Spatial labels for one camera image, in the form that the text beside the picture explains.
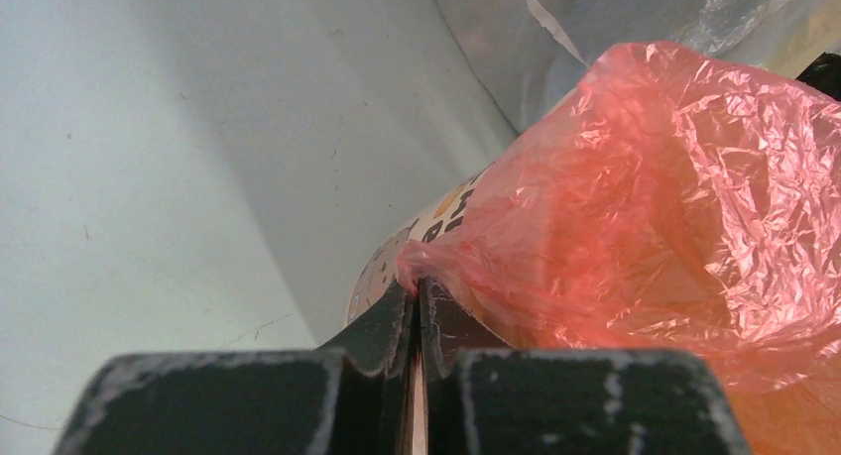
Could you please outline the black plastic trash bag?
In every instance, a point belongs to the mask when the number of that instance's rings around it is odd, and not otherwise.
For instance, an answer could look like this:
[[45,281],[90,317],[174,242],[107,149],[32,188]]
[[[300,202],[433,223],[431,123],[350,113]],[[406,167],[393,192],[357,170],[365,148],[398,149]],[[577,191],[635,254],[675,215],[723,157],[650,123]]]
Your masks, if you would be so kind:
[[832,53],[821,54],[797,76],[796,80],[839,101],[841,98],[841,56]]

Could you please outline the red plastic trash bag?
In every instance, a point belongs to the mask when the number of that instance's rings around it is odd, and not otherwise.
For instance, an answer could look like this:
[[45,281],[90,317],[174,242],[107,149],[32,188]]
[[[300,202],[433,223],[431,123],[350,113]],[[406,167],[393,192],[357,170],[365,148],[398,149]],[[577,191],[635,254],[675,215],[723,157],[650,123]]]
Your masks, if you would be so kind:
[[705,360],[757,454],[840,450],[840,104],[667,42],[607,50],[409,242],[518,347]]

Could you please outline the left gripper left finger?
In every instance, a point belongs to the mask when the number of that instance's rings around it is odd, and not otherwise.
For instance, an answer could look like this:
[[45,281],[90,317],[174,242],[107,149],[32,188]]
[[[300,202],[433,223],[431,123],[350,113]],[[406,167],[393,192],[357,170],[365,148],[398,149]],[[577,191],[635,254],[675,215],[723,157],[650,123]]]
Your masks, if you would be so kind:
[[59,454],[407,454],[416,304],[399,285],[312,350],[115,357]]

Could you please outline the large translucent storage bag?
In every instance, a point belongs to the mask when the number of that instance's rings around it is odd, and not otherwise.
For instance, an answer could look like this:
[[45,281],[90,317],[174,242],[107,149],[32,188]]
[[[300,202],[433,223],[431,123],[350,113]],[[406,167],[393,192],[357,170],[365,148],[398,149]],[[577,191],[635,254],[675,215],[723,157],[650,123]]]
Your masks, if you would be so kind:
[[668,41],[793,77],[840,43],[840,0],[436,0],[510,124],[545,116],[606,50]]

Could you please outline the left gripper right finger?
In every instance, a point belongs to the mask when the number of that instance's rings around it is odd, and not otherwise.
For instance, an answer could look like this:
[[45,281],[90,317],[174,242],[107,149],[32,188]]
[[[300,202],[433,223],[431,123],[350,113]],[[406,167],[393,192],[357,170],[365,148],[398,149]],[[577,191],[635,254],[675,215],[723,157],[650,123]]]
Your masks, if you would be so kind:
[[518,350],[420,282],[431,454],[747,454],[709,368],[663,349]]

